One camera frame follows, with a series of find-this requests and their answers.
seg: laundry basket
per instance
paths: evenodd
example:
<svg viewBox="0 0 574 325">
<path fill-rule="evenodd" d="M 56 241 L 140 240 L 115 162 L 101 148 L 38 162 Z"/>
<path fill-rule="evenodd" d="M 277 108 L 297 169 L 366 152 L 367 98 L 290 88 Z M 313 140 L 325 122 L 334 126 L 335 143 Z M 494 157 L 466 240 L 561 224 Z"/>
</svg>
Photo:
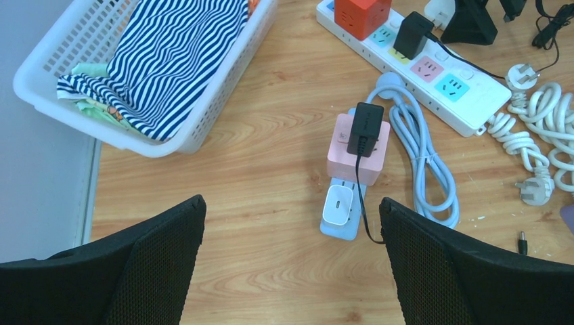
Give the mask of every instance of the laundry basket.
<svg viewBox="0 0 574 325">
<path fill-rule="evenodd" d="M 278 0 L 261 0 L 174 137 L 164 142 L 84 115 L 58 100 L 58 77 L 80 62 L 109 62 L 137 0 L 74 0 L 18 69 L 14 91 L 36 110 L 111 146 L 147 157 L 199 150 L 275 20 Z"/>
</svg>

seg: red cube adapter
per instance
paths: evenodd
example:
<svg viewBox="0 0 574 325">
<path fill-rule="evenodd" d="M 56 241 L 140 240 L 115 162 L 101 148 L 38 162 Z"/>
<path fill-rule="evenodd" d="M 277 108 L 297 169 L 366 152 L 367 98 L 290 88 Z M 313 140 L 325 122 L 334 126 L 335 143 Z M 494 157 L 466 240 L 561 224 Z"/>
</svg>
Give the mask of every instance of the red cube adapter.
<svg viewBox="0 0 574 325">
<path fill-rule="evenodd" d="M 363 41 L 389 19 L 391 0 L 335 0 L 335 23 Z"/>
</svg>

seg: blue outlet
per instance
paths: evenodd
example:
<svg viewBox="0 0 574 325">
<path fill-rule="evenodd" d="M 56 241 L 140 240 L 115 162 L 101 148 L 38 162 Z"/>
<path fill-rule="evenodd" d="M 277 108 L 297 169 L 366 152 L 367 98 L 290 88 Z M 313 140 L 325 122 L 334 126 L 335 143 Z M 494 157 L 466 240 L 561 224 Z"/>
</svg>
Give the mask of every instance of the blue outlet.
<svg viewBox="0 0 574 325">
<path fill-rule="evenodd" d="M 468 90 L 470 90 L 470 87 L 466 83 L 463 83 L 459 78 L 449 73 L 446 77 L 440 80 L 439 83 L 437 83 L 435 89 L 452 102 L 457 102 Z"/>
<path fill-rule="evenodd" d="M 369 36 L 371 41 L 375 42 L 380 47 L 385 47 L 387 44 L 391 43 L 397 35 L 392 30 L 385 26 L 381 26 L 375 30 L 374 33 Z"/>
</svg>

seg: gray panel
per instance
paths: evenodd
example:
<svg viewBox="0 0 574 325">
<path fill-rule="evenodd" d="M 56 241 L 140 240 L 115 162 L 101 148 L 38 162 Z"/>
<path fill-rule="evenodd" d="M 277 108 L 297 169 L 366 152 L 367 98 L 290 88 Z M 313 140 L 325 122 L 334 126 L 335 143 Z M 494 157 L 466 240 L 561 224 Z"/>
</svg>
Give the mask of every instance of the gray panel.
<svg viewBox="0 0 574 325">
<path fill-rule="evenodd" d="M 70 3 L 0 0 L 0 263 L 44 259 L 89 240 L 100 143 L 37 112 L 12 88 Z"/>
</svg>

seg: striped cloth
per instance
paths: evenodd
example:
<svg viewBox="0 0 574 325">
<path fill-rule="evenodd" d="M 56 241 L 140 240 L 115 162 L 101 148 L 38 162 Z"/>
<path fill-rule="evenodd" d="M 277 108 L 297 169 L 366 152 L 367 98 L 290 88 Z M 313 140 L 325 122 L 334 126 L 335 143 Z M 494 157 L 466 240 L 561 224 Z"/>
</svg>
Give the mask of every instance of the striped cloth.
<svg viewBox="0 0 574 325">
<path fill-rule="evenodd" d="M 248 0 L 140 0 L 109 78 L 61 76 L 58 98 L 115 107 L 135 129 L 176 134 L 248 20 Z"/>
</svg>

